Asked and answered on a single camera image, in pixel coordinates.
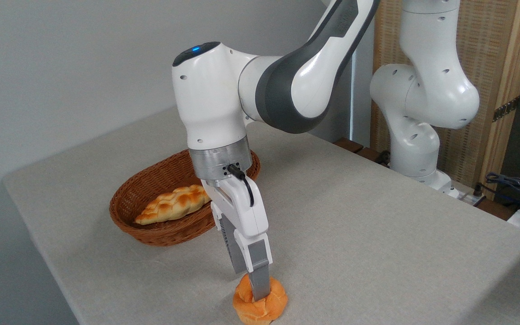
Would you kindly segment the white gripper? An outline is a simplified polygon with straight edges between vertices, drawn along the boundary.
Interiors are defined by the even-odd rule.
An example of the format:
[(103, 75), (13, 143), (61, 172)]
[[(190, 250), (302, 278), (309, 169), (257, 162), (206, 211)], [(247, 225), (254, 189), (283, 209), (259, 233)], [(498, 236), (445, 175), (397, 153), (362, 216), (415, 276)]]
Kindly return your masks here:
[(222, 232), (235, 273), (248, 272), (254, 300), (262, 300), (270, 294), (273, 259), (264, 234), (269, 224), (258, 186), (248, 176), (243, 181), (234, 176), (219, 180), (219, 187), (205, 180), (201, 183), (211, 199), (215, 225)]

